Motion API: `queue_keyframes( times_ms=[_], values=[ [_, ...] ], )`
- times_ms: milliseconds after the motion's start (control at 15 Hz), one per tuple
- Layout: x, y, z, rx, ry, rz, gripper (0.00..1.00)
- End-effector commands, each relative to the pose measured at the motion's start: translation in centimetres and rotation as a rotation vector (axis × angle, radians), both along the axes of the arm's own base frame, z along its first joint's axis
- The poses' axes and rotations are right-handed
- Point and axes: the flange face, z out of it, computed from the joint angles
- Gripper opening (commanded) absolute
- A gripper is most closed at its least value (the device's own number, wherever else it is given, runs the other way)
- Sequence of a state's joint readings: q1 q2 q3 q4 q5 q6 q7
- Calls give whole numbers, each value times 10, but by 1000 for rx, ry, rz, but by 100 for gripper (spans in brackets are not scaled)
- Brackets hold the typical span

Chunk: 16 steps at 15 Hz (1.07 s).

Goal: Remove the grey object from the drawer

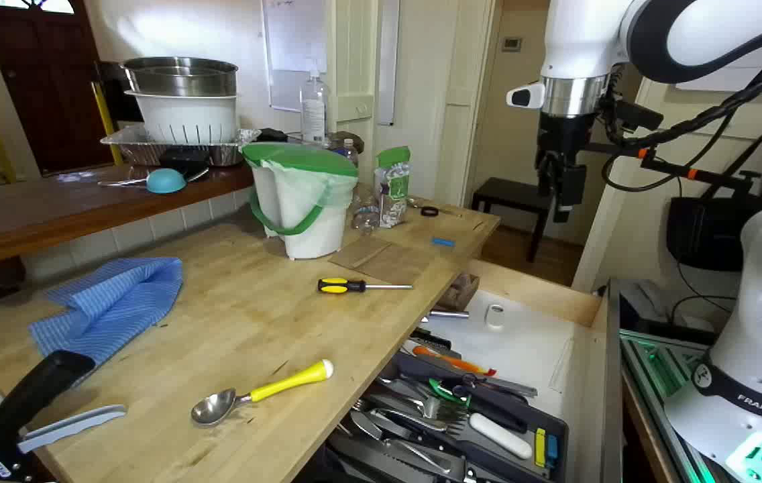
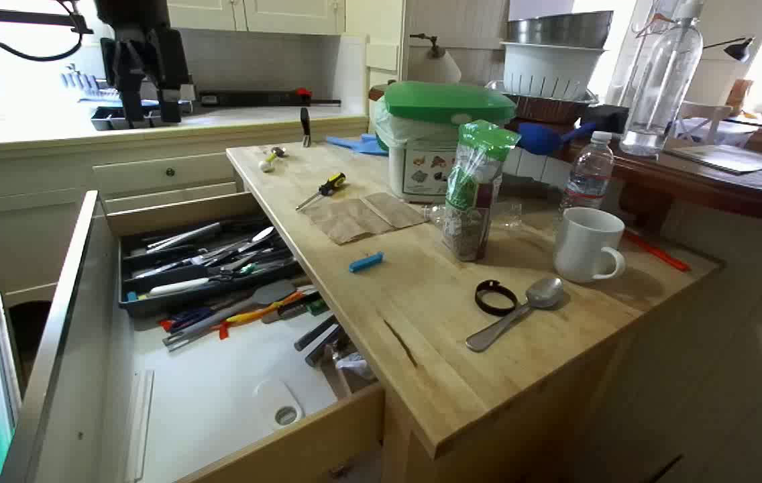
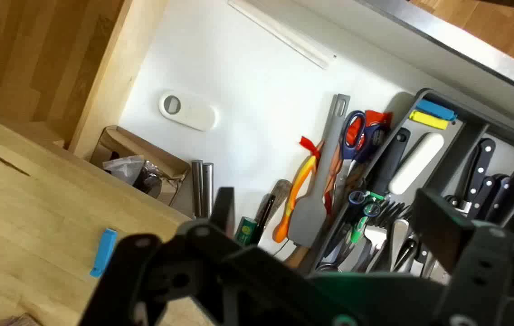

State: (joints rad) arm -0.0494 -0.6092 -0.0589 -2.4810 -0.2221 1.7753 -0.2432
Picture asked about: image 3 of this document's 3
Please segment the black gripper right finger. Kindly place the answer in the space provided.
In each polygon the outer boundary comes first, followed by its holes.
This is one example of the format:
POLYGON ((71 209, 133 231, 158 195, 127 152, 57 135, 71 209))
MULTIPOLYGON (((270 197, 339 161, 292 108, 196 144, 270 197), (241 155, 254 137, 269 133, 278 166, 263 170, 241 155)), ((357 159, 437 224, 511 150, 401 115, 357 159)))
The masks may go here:
POLYGON ((455 209, 435 190, 419 188, 413 228, 451 275, 433 309, 435 326, 514 324, 514 233, 455 209))

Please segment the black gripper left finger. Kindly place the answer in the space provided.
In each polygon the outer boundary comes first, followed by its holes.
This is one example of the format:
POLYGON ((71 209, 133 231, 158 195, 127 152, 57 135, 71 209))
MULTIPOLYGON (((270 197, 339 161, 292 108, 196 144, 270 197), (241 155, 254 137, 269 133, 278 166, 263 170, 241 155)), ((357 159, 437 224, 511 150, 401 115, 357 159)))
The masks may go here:
POLYGON ((191 298, 216 326, 305 326, 307 280, 232 235, 236 190, 222 186, 209 217, 124 237, 80 326, 158 326, 173 300, 191 298))

